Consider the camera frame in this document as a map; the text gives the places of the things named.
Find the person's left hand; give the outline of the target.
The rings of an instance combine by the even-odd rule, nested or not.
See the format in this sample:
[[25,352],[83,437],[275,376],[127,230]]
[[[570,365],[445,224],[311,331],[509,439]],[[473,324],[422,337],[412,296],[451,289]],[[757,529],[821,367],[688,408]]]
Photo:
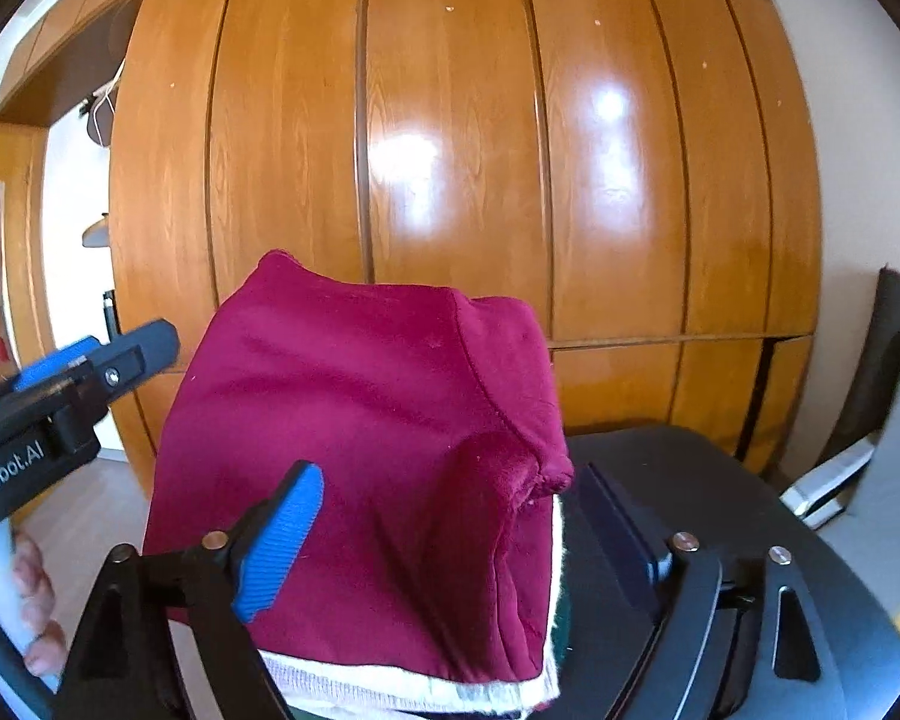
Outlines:
[[23,663],[37,678],[59,676],[68,658],[66,635],[53,619],[55,589],[43,566],[37,543],[23,532],[14,533],[11,575],[20,598],[20,617],[34,636],[23,654]]

